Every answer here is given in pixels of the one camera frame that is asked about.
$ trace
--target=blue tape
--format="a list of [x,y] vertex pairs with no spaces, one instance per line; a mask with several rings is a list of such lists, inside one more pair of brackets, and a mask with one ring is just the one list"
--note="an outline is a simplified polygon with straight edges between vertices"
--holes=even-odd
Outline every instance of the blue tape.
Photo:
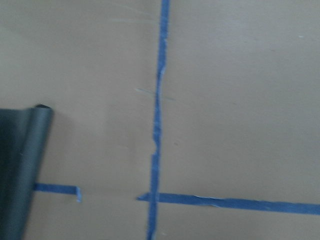
[[157,212],[159,200],[159,177],[161,158],[161,137],[162,137],[162,117],[161,117],[161,83],[166,70],[166,50],[169,23],[170,0],[162,0],[160,14],[159,46],[157,59],[157,73],[155,85],[154,119],[153,119],[153,141],[155,152],[151,159],[151,182],[150,201],[148,214],[147,240],[153,240],[157,228]]
[[[137,198],[139,201],[150,201],[150,194],[145,193]],[[292,203],[282,201],[258,201],[237,198],[214,198],[195,195],[160,193],[160,203],[185,204],[197,206],[214,206],[217,208],[246,209],[290,214],[320,215],[319,204]]]
[[82,201],[81,189],[78,186],[36,183],[34,190],[47,193],[72,194],[76,195],[78,203]]

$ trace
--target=dark rolled sheet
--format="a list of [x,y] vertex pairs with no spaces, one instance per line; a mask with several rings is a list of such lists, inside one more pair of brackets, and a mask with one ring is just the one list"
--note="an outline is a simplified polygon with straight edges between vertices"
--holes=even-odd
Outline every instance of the dark rolled sheet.
[[53,110],[0,109],[0,240],[23,236]]

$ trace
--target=vertical blue tape strip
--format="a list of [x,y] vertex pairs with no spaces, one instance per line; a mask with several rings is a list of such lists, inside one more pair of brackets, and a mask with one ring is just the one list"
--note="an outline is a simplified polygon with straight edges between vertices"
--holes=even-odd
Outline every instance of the vertical blue tape strip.
[[79,203],[82,201],[81,189],[78,186],[36,183],[34,185],[34,190],[56,194],[72,194],[76,195],[76,200]]
[[150,201],[148,214],[147,240],[153,240],[157,228],[157,212],[159,201],[159,177],[161,158],[161,137],[162,137],[162,117],[161,117],[161,83],[166,70],[166,51],[168,37],[170,0],[162,0],[159,30],[159,48],[157,59],[157,73],[155,85],[154,119],[153,119],[153,141],[155,152],[151,159],[151,183]]
[[[150,201],[150,194],[146,193],[137,198],[140,201]],[[320,215],[320,205],[310,203],[293,203],[282,201],[258,201],[237,198],[214,198],[194,195],[160,193],[160,203],[184,204],[196,206],[214,206],[217,208],[246,209],[290,214]]]

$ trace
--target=horizontal blue tape strip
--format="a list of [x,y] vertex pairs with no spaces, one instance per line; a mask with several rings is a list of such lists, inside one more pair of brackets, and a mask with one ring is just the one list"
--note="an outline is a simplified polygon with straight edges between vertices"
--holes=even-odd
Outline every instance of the horizontal blue tape strip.
[[[149,201],[150,194],[145,193],[137,198],[139,201]],[[195,195],[183,195],[172,193],[160,193],[160,203],[169,204],[185,204],[197,206],[214,206],[217,208],[229,209],[246,209],[268,212],[281,212],[291,214],[310,214],[320,215],[319,204],[309,203],[292,203],[281,201],[258,201],[237,198],[214,198],[214,197],[201,197]]]
[[34,190],[56,194],[72,194],[76,195],[76,200],[79,203],[82,201],[81,189],[78,186],[36,183],[34,185]]

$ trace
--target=cardboard surface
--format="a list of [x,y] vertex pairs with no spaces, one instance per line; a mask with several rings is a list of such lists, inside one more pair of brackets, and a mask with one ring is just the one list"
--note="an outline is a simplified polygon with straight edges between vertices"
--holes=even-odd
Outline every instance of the cardboard surface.
[[[160,191],[320,203],[312,0],[173,0]],[[24,240],[141,240],[160,1],[2,1],[0,107],[55,116]],[[320,217],[160,204],[157,239],[319,239]]]

